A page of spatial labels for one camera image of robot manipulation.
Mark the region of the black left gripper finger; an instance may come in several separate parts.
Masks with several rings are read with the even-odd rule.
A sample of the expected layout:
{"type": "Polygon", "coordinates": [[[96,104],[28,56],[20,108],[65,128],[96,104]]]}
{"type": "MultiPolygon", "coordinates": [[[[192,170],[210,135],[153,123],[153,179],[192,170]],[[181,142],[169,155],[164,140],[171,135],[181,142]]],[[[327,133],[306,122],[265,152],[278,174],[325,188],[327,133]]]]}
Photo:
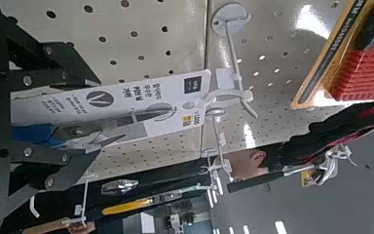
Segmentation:
{"type": "Polygon", "coordinates": [[[71,91],[101,84],[72,45],[39,42],[3,14],[0,24],[6,35],[9,61],[18,67],[8,73],[12,92],[46,86],[71,91]]]}
{"type": "Polygon", "coordinates": [[[14,140],[10,146],[10,163],[18,166],[10,172],[9,194],[24,187],[36,190],[63,191],[73,186],[85,173],[100,149],[54,149],[14,140]]]}

